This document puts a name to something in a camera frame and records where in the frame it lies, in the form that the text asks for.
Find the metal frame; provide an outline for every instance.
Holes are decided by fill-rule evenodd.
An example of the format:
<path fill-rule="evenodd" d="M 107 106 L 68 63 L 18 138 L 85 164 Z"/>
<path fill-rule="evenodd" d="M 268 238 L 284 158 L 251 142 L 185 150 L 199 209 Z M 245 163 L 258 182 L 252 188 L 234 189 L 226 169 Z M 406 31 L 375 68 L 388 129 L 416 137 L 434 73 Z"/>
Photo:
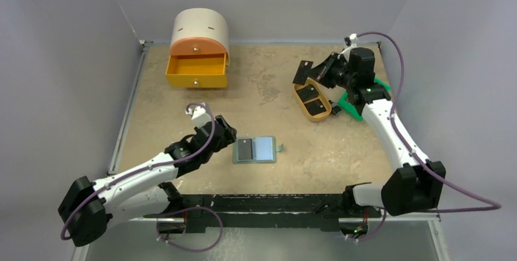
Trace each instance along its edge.
<path fill-rule="evenodd" d="M 135 105 L 135 100 L 138 93 L 138 87 L 140 85 L 140 79 L 143 72 L 143 67 L 147 61 L 149 48 L 153 45 L 165 45 L 166 43 L 154 43 L 153 41 L 140 41 L 143 45 L 142 55 L 140 57 L 140 64 L 138 65 L 137 75 L 135 77 L 135 81 L 132 87 L 132 91 L 130 93 L 130 98 L 128 105 L 126 107 L 126 111 L 123 117 L 123 122 L 121 124 L 119 134 L 117 136 L 115 150 L 113 151 L 112 159 L 110 162 L 110 166 L 108 168 L 107 174 L 116 174 L 119 168 L 121 154 L 124 148 L 124 143 L 126 141 L 127 130 L 129 128 L 129 123 L 131 119 L 131 115 L 133 112 L 133 108 Z M 376 44 L 379 49 L 381 48 L 380 42 L 376 43 L 367 43 L 367 44 Z M 165 223 L 183 223 L 182 218 L 135 218 L 130 221 L 160 221 Z M 354 223 L 361 222 L 362 218 L 339 218 L 340 223 Z M 380 221 L 380 218 L 375 219 L 371 218 L 370 221 Z M 433 243 L 435 245 L 435 249 L 437 252 L 439 261 L 449 261 L 449 256 L 447 253 L 447 245 L 445 242 L 445 238 L 443 235 L 443 231 L 440 225 L 440 216 L 430 213 L 410 213 L 402 216 L 387 216 L 386 221 L 427 221 L 429 224 L 429 230 L 432 235 Z M 88 249 L 90 245 L 86 245 L 83 247 L 76 248 L 72 261 L 84 261 L 87 258 Z"/>

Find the cable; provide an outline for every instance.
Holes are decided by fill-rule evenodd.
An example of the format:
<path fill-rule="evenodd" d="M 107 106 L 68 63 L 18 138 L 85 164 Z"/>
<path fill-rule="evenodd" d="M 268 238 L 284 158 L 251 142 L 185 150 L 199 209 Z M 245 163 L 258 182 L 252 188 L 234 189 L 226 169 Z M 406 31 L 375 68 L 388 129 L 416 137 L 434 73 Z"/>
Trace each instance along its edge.
<path fill-rule="evenodd" d="M 182 162 L 186 162 L 187 160 L 190 160 L 192 159 L 193 157 L 196 157 L 198 156 L 211 142 L 212 138 L 213 138 L 213 134 L 215 133 L 215 118 L 212 114 L 212 111 L 210 111 L 210 108 L 207 106 L 207 105 L 203 105 L 203 104 L 200 104 L 200 103 L 197 103 L 197 102 L 191 102 L 187 105 L 187 111 L 188 111 L 188 108 L 192 105 L 196 105 L 198 107 L 202 107 L 203 109 L 205 109 L 205 111 L 207 112 L 207 114 L 210 116 L 210 121 L 212 122 L 212 129 L 210 131 L 210 136 L 208 138 L 208 140 L 205 142 L 205 144 L 203 144 L 203 146 L 201 146 L 201 148 L 199 148 L 196 152 L 190 154 L 189 156 L 186 156 L 186 157 L 183 157 L 181 159 L 176 159 L 176 160 L 172 160 L 172 161 L 169 161 L 169 162 L 160 162 L 160 163 L 155 163 L 152 165 L 153 168 L 157 168 L 157 167 L 160 167 L 160 166 L 164 166 L 164 165 L 174 165 L 174 164 L 177 164 L 177 163 L 182 163 Z M 66 219 L 65 221 L 65 225 L 63 226 L 63 229 L 61 230 L 61 239 L 62 240 L 70 240 L 72 238 L 71 235 L 69 236 L 66 236 L 66 231 L 68 230 L 68 226 L 70 225 L 70 223 L 72 222 L 72 220 L 74 219 L 74 217 L 77 215 L 77 213 L 86 205 L 88 204 L 93 198 L 97 197 L 100 193 L 102 193 L 103 191 L 106 191 L 108 189 L 108 187 L 111 187 L 112 185 L 116 185 L 117 183 L 129 178 L 129 177 L 132 177 L 136 174 L 139 174 L 143 171 L 149 171 L 149 167 L 148 166 L 144 166 L 142 168 L 139 168 L 137 170 L 134 170 L 130 173 L 127 173 L 123 176 L 120 176 L 116 179 L 114 179 L 113 181 L 109 182 L 106 186 L 103 186 L 103 187 L 100 187 L 98 190 L 94 191 L 92 194 L 90 194 L 88 197 L 86 197 L 86 199 L 84 199 L 84 201 L 82 201 L 75 209 L 74 211 L 72 211 L 72 213 L 70 214 L 70 216 Z"/>
<path fill-rule="evenodd" d="M 158 233 L 158 238 L 156 240 L 160 240 L 160 241 L 166 243 L 167 245 L 171 245 L 171 246 L 173 246 L 175 248 L 178 248 L 180 250 L 187 251 L 187 252 L 192 252 L 192 253 L 206 252 L 206 251 L 212 249 L 213 247 L 215 247 L 219 243 L 219 241 L 221 241 L 221 238 L 223 237 L 223 221 L 221 220 L 221 217 L 219 215 L 217 215 L 217 213 L 215 211 L 213 211 L 212 209 L 210 209 L 208 207 L 203 207 L 203 206 L 195 206 L 195 207 L 190 207 L 190 208 L 178 210 L 176 212 L 163 213 L 163 214 L 160 214 L 159 217 L 170 217 L 170 216 L 173 216 L 173 215 L 176 215 L 176 214 L 180 214 L 180 213 L 184 213 L 184 212 L 191 211 L 191 210 L 196 210 L 196 209 L 198 209 L 198 210 L 205 210 L 205 211 L 210 212 L 211 214 L 213 214 L 213 216 L 215 216 L 215 218 L 217 219 L 217 222 L 219 223 L 219 228 L 220 228 L 219 236 L 217 237 L 217 240 L 215 240 L 215 242 L 213 242 L 213 244 L 211 244 L 210 246 L 208 246 L 206 248 L 203 248 L 203 249 L 190 249 L 190 248 L 186 248 L 186 247 L 183 247 L 181 245 L 178 245 L 176 243 L 173 243 L 173 242 L 163 238 L 160 235 L 160 230 L 158 229 L 158 225 L 160 224 L 160 222 L 156 223 L 156 233 Z"/>
<path fill-rule="evenodd" d="M 438 180 L 438 181 L 444 183 L 445 185 L 453 188 L 454 190 L 460 192 L 461 194 L 464 194 L 466 196 L 469 196 L 470 198 L 476 199 L 476 200 L 478 200 L 480 202 L 483 202 L 483 203 L 486 203 L 486 204 L 490 205 L 488 207 L 467 207 L 467 208 L 457 208 L 457 209 L 436 209 L 436 210 L 427 210 L 425 212 L 432 212 L 432 213 L 455 213 L 455 212 L 489 211 L 489 210 L 500 209 L 501 205 L 499 203 L 497 203 L 496 201 L 493 201 L 493 200 L 481 197 L 481 196 L 479 196 L 479 195 L 477 195 L 477 194 L 475 194 L 473 192 L 470 192 L 470 191 L 468 191 L 468 190 L 466 190 L 464 188 L 461 188 L 461 187 L 453 184 L 452 182 L 449 182 L 448 180 L 444 179 L 443 177 L 437 175 L 437 173 L 433 172 L 426 165 L 426 163 L 413 151 L 411 145 L 408 143 L 408 141 L 401 134 L 401 132 L 398 129 L 397 125 L 395 124 L 395 120 L 394 120 L 395 106 L 396 106 L 396 104 L 399 101 L 399 96 L 401 95 L 402 86 L 404 84 L 404 70 L 405 70 L 405 68 L 404 68 L 404 58 L 402 57 L 401 49 L 399 48 L 397 43 L 390 36 L 388 36 L 387 34 L 383 34 L 381 32 L 375 32 L 375 31 L 365 32 L 365 33 L 362 33 L 362 34 L 358 34 L 357 37 L 362 37 L 364 35 L 369 35 L 369 34 L 380 35 L 382 37 L 385 37 L 385 38 L 389 39 L 389 41 L 393 44 L 393 46 L 397 50 L 397 53 L 399 54 L 399 58 L 400 58 L 400 61 L 401 61 L 401 80 L 400 80 L 397 92 L 395 93 L 395 97 L 393 99 L 393 105 L 391 106 L 390 122 L 391 122 L 391 126 L 393 127 L 393 130 L 395 131 L 395 133 L 397 133 L 397 136 L 400 138 L 400 140 L 402 141 L 404 146 L 407 148 L 407 150 L 409 152 L 411 152 L 412 156 L 424 168 L 424 170 L 428 174 L 430 174 L 432 177 L 434 177 L 436 180 Z"/>

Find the tabletop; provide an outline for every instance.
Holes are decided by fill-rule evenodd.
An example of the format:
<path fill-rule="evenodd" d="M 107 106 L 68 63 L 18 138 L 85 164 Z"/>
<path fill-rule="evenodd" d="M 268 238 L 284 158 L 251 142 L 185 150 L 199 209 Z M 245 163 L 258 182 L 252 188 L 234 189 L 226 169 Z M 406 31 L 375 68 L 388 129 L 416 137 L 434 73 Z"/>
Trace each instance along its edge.
<path fill-rule="evenodd" d="M 388 82 L 378 47 L 376 77 Z M 197 171 L 173 180 L 183 194 L 342 193 L 361 182 L 384 183 L 390 163 L 365 121 L 346 112 L 313 123 L 295 100 L 293 78 L 300 60 L 322 62 L 339 46 L 231 46 L 228 87 L 173 88 L 165 79 L 168 46 L 151 46 L 121 153 L 119 172 L 154 157 L 194 133 L 189 102 L 206 102 L 237 129 L 238 137 L 275 136 L 284 145 L 276 163 L 233 163 L 232 146 Z M 337 101 L 343 89 L 320 87 Z"/>

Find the open drawer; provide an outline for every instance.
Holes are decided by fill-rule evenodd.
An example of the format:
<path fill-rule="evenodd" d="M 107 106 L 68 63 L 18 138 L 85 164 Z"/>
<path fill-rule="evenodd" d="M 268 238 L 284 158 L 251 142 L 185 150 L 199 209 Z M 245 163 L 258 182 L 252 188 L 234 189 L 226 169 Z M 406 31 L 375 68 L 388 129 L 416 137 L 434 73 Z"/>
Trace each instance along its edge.
<path fill-rule="evenodd" d="M 227 54 L 171 55 L 165 77 L 173 87 L 226 87 Z"/>

